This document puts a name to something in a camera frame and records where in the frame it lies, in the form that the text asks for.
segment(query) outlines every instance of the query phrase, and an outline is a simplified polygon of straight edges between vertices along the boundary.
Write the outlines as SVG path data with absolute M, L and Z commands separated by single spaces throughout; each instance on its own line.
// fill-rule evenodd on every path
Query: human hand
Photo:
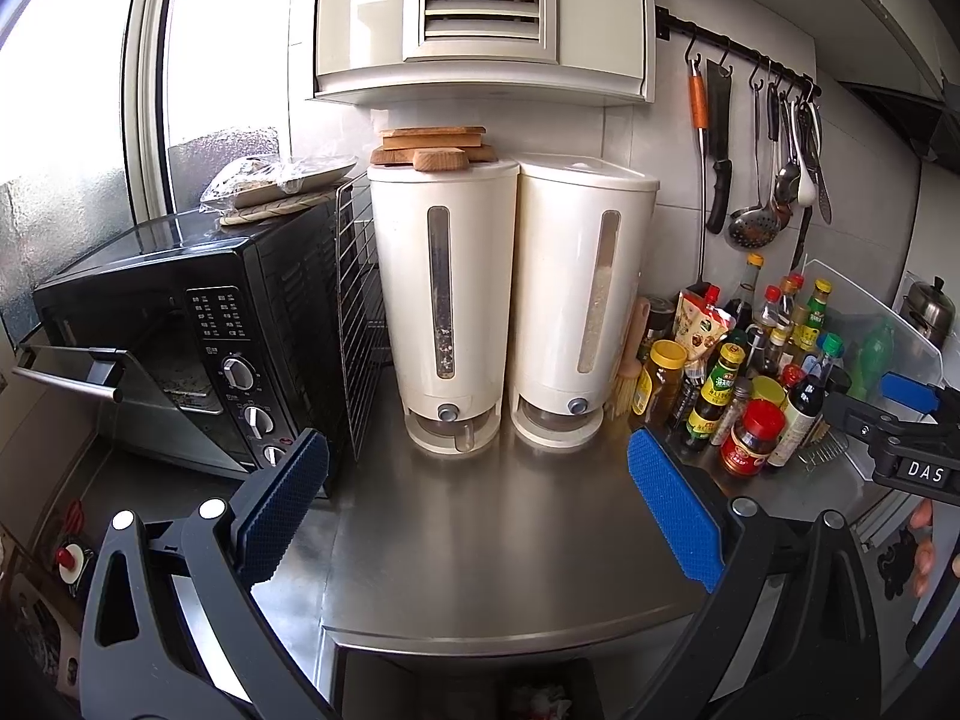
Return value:
M 910 527 L 915 529 L 926 528 L 933 524 L 933 502 L 928 498 L 920 503 L 910 515 Z M 927 538 L 917 547 L 913 565 L 917 567 L 917 575 L 913 578 L 913 592 L 918 598 L 922 596 L 930 584 L 930 571 L 933 570 L 935 556 L 933 553 L 933 539 Z M 954 557 L 952 564 L 953 574 L 960 578 L 960 555 Z

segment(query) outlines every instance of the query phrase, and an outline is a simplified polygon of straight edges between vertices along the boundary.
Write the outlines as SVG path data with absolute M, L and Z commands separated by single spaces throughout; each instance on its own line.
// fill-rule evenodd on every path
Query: white cereal dispenser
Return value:
M 603 419 L 659 180 L 592 157 L 518 159 L 510 416 L 530 442 L 573 447 Z
M 500 425 L 518 170 L 368 169 L 405 424 L 432 452 L 479 449 Z

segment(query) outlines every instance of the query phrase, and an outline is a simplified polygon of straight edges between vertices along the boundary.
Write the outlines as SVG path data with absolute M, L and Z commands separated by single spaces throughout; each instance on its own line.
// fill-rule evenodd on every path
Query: dispenser window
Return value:
M 591 372 L 596 363 L 607 300 L 610 298 L 613 255 L 616 253 L 616 236 L 619 231 L 620 212 L 605 211 L 600 220 L 600 239 L 597 241 L 597 260 L 593 266 L 590 303 L 587 308 L 587 321 L 584 323 L 584 338 L 580 342 L 580 358 L 577 361 L 577 370 L 580 373 Z
M 452 379 L 453 298 L 450 293 L 450 210 L 435 205 L 426 212 L 430 245 L 430 298 L 433 306 L 433 350 L 437 375 Z

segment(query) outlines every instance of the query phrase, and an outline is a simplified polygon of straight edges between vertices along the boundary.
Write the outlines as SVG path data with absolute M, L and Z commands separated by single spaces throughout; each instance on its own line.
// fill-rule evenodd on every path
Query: stainless steel pot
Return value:
M 941 348 L 949 336 L 956 309 L 953 301 L 944 295 L 944 280 L 937 276 L 932 287 L 923 281 L 913 284 L 904 295 L 900 313 L 933 346 Z

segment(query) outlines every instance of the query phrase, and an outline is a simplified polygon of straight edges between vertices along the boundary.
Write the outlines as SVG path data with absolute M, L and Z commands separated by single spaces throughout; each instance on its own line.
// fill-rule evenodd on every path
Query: frosted window glass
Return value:
M 221 167 L 287 140 L 290 0 L 172 0 L 164 109 L 176 210 Z
M 31 0 L 0 49 L 0 316 L 37 323 L 32 288 L 133 224 L 120 71 L 131 0 Z

